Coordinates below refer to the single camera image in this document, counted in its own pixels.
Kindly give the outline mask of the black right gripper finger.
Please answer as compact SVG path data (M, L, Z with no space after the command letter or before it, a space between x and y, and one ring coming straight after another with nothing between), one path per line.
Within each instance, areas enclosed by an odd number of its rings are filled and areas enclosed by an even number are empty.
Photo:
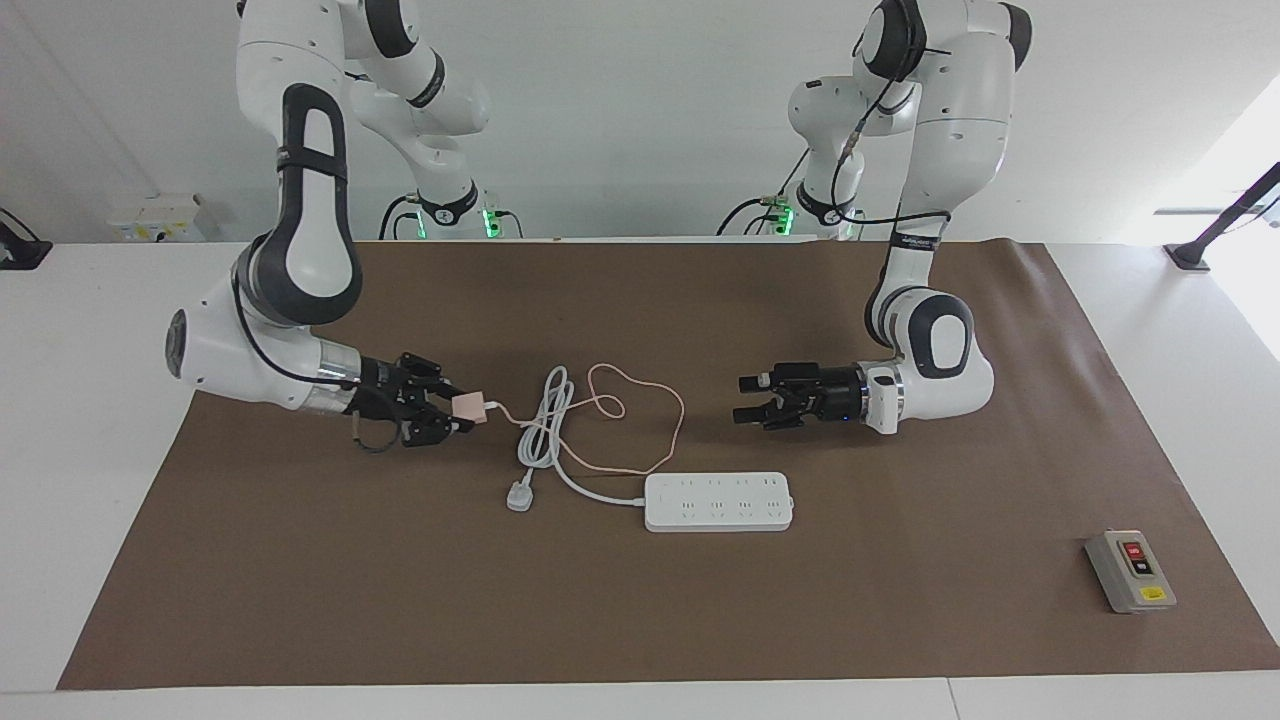
M412 407L402 418L402 446L436 446L454 434L470 433L476 424L475 420L451 415L433 405Z
M443 368L439 364L415 354L402 354L398 357L398 369L404 374L401 384L404 392L421 391L425 395L447 400L468 392L444 378Z

